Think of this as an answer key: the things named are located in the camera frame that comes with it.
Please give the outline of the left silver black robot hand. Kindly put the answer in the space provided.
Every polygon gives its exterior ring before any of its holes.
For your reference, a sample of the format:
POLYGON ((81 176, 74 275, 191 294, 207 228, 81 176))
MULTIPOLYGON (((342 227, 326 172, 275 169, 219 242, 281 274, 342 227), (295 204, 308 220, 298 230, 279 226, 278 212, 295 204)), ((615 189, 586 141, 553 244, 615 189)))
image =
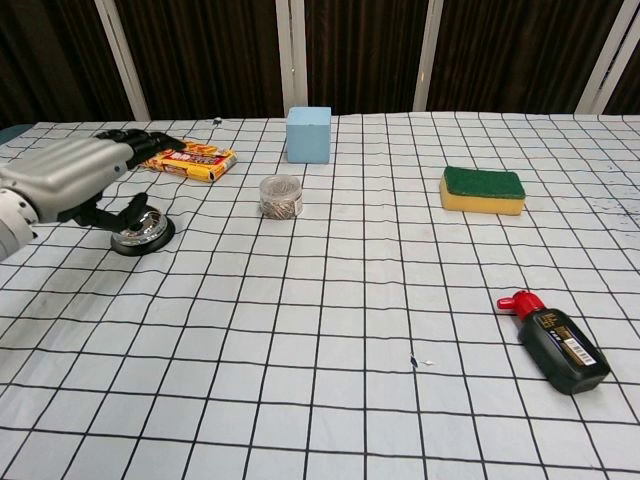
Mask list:
POLYGON ((1 168, 1 222, 24 242, 37 223, 74 220, 121 232, 141 221, 147 195, 135 195, 124 210, 112 214, 98 208, 107 187, 156 154, 185 148, 167 134, 138 129, 56 141, 1 168))

